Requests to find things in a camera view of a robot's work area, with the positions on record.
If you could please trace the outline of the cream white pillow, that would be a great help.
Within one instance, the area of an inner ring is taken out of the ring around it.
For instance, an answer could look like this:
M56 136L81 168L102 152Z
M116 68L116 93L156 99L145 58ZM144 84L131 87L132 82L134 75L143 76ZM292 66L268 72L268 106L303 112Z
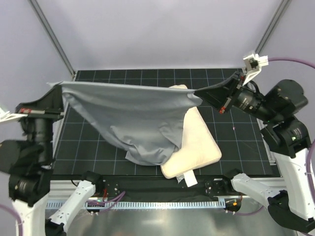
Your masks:
M188 109L183 128L181 149L160 166L167 179L217 163L222 157L221 150L197 107Z

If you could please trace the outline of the grey fabric pillowcase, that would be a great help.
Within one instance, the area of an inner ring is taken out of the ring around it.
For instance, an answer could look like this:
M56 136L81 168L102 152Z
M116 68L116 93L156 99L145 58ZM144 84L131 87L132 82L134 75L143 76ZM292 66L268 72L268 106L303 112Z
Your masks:
M138 165L158 166L182 146L184 117L202 100L194 90L96 82L60 82L63 98Z

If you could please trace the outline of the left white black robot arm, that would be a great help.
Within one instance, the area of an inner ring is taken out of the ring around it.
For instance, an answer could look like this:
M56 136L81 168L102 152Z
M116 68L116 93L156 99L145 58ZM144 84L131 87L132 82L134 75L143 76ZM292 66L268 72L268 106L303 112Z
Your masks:
M64 117L62 87L53 86L40 99L21 103L14 113L1 107L1 123L18 121L25 140L0 144L0 171L9 174L13 209L1 205L17 222L19 236L65 236L87 200L104 191L100 174L85 172L74 192L48 219L45 209L53 175L53 124Z

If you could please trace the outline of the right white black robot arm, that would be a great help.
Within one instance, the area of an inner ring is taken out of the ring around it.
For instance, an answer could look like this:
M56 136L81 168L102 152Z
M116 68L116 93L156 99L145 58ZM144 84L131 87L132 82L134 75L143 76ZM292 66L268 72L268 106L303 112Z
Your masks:
M308 104L303 88L294 80L279 81L267 94L243 73L197 89L194 93L224 114L234 107L263 122L261 135L275 154L285 189L269 187L240 170L223 176L222 190L247 195L265 207L280 226L312 236L315 233L315 143L295 114Z

